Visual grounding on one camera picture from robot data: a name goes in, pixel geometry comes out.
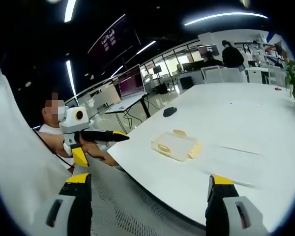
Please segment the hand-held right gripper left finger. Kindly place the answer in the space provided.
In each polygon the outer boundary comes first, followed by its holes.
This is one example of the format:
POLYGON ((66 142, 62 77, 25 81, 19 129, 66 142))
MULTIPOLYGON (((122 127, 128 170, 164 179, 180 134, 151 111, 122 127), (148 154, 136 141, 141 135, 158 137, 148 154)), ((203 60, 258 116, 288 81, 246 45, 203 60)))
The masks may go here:
POLYGON ((30 234, 89 236, 91 217, 91 174, 75 175, 36 211, 30 234))

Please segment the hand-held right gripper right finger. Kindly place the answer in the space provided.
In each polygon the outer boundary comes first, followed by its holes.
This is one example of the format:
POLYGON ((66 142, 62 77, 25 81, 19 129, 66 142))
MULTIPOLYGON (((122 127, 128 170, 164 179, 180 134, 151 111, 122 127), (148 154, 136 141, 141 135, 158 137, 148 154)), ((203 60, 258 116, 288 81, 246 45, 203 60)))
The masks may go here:
POLYGON ((234 183, 225 177, 209 177, 206 218, 207 236, 268 236, 263 215, 234 183))

